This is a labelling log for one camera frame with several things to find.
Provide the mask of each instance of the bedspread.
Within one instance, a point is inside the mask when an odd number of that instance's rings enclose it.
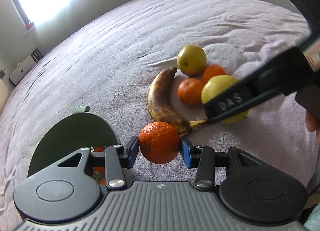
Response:
[[[176,66],[184,45],[203,47],[208,63],[242,78],[307,34],[302,16],[257,0],[134,0],[86,25],[31,69],[3,109],[0,230],[21,222],[13,191],[26,178],[41,138],[73,108],[89,105],[125,143],[152,122],[149,86],[162,69]],[[177,98],[177,86],[185,78],[177,72],[172,106],[190,121],[202,119],[201,107],[188,108]],[[236,124],[204,126],[187,137],[220,152],[239,147],[306,186],[315,172],[318,147],[304,113],[293,95],[279,96]],[[195,169],[186,169],[180,154],[166,165],[154,165],[139,153],[132,173],[139,180],[192,180]],[[217,169],[216,183],[224,178],[224,170]]]

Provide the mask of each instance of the yellow apple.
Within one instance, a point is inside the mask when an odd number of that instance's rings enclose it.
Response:
[[[201,101],[202,103],[206,103],[212,98],[216,97],[218,94],[222,93],[227,88],[231,87],[239,80],[233,76],[221,75],[221,76],[214,76],[209,79],[209,81],[204,85],[201,91]],[[233,117],[225,119],[221,121],[222,123],[235,123],[243,118],[245,118],[248,114],[249,110],[239,113]]]
[[[177,57],[178,68],[187,76],[201,74],[207,66],[207,56],[202,48],[186,45]]]

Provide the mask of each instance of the green pan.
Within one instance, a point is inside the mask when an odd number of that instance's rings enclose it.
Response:
[[[82,147],[120,143],[110,125],[89,110],[89,106],[75,108],[45,134],[33,153],[28,177]]]

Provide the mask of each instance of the human hand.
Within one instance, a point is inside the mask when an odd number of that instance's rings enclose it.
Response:
[[[306,126],[309,132],[316,131],[317,143],[320,146],[320,122],[308,111],[306,111]]]

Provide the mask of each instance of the overripe banana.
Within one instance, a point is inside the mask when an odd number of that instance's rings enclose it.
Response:
[[[154,121],[162,121],[172,125],[179,135],[183,136],[192,129],[204,125],[208,120],[189,122],[172,108],[169,102],[169,93],[176,72],[176,67],[165,69],[153,80],[148,94],[148,110]]]

